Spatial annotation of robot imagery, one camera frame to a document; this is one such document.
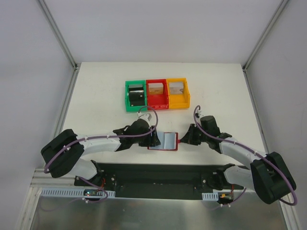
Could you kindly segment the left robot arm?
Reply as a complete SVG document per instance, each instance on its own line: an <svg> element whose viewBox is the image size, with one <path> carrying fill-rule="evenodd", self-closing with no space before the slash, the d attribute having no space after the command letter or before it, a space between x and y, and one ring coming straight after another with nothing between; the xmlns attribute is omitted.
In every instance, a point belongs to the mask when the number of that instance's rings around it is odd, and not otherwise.
<svg viewBox="0 0 307 230"><path fill-rule="evenodd" d="M159 145L156 127L139 118L131 125L96 137L78 136L72 129L66 129L41 149L41 155L46 164L45 173L53 178L71 175L76 178L75 186L88 183L90 186L104 187L106 179L103 169L96 161L85 160L83 156L123 151L134 144L140 147Z"/></svg>

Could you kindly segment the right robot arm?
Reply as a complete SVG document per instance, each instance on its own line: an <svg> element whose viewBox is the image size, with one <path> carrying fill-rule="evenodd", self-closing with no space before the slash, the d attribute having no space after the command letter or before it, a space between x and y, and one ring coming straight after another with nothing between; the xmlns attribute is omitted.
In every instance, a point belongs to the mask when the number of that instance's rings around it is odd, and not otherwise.
<svg viewBox="0 0 307 230"><path fill-rule="evenodd" d="M287 202L287 205L297 204L296 183L279 153L257 151L238 142L230 134L220 131L212 115L196 113L194 121L180 142L195 146L206 143L212 150L243 165L229 163L218 168L206 180L210 188L223 190L232 184L240 185L255 191L266 204L283 201L285 195L291 194L293 202Z"/></svg>

